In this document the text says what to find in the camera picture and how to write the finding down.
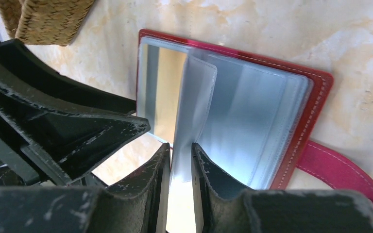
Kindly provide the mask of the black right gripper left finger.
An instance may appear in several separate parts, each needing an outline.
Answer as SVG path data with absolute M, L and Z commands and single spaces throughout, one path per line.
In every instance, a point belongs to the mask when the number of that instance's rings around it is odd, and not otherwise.
M 0 233 L 163 233 L 170 146 L 119 182 L 100 186 L 0 186 Z

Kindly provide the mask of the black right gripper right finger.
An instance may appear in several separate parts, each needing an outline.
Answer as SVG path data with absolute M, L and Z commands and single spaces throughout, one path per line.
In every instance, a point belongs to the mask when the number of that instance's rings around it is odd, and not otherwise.
M 191 146 L 199 233 L 373 233 L 373 179 L 343 155 L 308 143 L 297 167 L 328 190 L 253 190 Z

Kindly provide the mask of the brown woven divided tray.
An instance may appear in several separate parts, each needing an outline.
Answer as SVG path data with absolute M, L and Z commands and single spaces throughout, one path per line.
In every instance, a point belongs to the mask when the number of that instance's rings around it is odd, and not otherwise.
M 67 46 L 94 0 L 0 0 L 8 36 L 27 45 Z

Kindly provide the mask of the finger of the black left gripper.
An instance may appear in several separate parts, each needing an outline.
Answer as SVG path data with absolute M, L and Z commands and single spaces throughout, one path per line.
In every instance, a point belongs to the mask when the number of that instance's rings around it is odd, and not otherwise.
M 0 161 L 32 185 L 68 185 L 150 130 L 147 119 L 52 97 L 0 64 Z
M 74 104 L 122 114 L 136 112 L 136 101 L 80 83 L 45 64 L 20 40 L 0 41 L 0 64 L 28 85 Z

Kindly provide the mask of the gold credit card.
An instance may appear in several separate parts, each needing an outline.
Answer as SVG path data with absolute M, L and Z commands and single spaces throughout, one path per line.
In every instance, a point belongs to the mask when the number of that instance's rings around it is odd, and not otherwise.
M 159 141 L 173 143 L 179 91 L 187 54 L 154 45 L 140 46 L 136 113 L 148 119 Z

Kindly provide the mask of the red leather card holder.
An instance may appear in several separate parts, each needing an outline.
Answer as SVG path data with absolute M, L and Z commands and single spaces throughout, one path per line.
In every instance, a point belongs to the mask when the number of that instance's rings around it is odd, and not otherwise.
M 174 179 L 191 180 L 187 150 L 197 142 L 240 183 L 286 188 L 306 146 L 315 143 L 309 137 L 333 76 L 146 29 L 139 32 L 143 44 L 187 54 L 171 144 Z

